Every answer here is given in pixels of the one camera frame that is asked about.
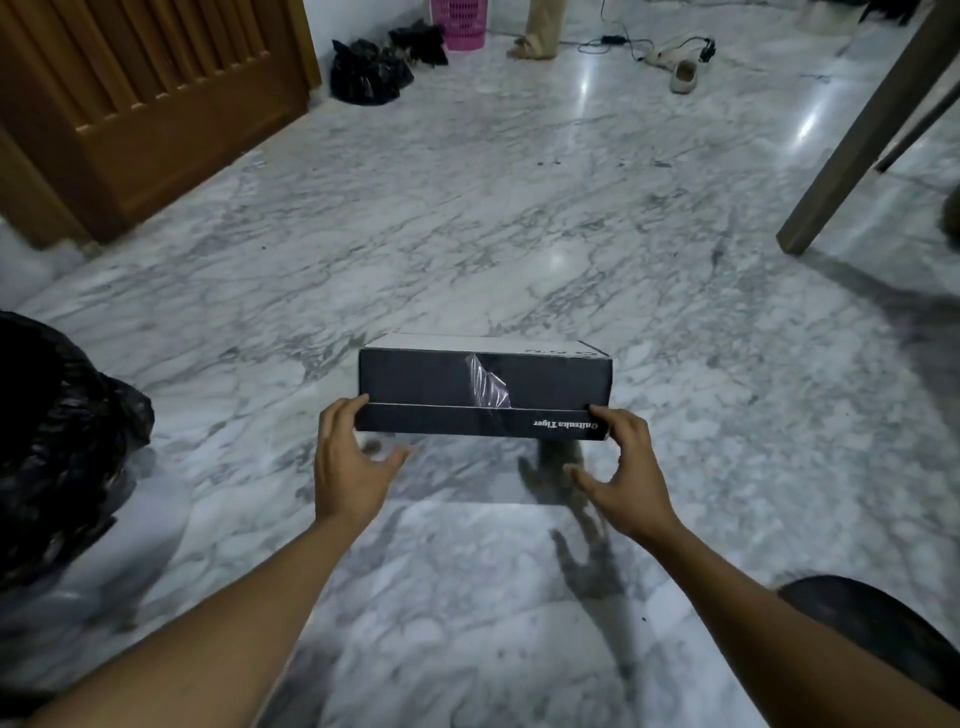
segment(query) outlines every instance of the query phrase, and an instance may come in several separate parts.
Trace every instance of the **black plastic bag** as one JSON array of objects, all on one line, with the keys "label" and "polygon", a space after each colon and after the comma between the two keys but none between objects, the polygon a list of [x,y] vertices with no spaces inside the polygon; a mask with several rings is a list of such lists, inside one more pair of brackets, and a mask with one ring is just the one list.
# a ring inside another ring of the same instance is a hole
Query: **black plastic bag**
[{"label": "black plastic bag", "polygon": [[65,567],[130,495],[150,399],[100,374],[66,336],[0,311],[0,591]]},{"label": "black plastic bag", "polygon": [[449,65],[444,52],[444,27],[427,25],[418,20],[407,28],[390,31],[390,41],[397,48],[410,54],[411,61],[423,61],[428,65]]},{"label": "black plastic bag", "polygon": [[360,106],[382,106],[400,95],[414,75],[394,49],[380,50],[360,39],[349,47],[333,41],[337,52],[330,70],[330,93],[334,98]]}]

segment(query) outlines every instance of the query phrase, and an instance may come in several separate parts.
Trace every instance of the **box lid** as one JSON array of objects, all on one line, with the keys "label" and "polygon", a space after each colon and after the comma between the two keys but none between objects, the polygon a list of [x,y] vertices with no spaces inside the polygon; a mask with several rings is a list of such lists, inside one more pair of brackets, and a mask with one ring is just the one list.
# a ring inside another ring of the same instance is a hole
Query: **box lid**
[{"label": "box lid", "polygon": [[437,333],[388,333],[364,349],[423,352],[530,354],[565,358],[609,359],[605,353],[582,341],[538,341],[498,336],[448,336]]}]

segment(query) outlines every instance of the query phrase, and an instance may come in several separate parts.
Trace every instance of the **pink laundry basket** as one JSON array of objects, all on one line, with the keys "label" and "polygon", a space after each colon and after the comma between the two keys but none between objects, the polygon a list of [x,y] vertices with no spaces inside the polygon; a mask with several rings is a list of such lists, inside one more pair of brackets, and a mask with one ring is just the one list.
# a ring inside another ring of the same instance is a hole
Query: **pink laundry basket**
[{"label": "pink laundry basket", "polygon": [[487,39],[487,0],[430,0],[433,22],[444,26],[450,51],[475,51]]}]

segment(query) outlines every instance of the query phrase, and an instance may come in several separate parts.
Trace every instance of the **clear tape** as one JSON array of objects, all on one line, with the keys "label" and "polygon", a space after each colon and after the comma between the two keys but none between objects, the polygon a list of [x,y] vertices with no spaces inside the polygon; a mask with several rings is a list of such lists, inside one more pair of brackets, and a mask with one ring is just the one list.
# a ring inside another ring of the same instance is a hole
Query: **clear tape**
[{"label": "clear tape", "polygon": [[473,405],[490,409],[509,409],[510,392],[507,385],[499,376],[484,369],[480,357],[472,353],[467,357],[467,366],[470,369],[470,392],[473,394]]}]

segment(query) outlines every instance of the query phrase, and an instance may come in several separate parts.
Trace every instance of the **wooden door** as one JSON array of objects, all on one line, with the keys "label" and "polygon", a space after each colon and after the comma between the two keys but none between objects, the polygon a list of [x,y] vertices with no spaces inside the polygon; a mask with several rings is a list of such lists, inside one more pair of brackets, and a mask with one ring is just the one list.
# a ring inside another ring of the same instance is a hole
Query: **wooden door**
[{"label": "wooden door", "polygon": [[99,240],[306,112],[277,0],[0,0],[0,120]]}]

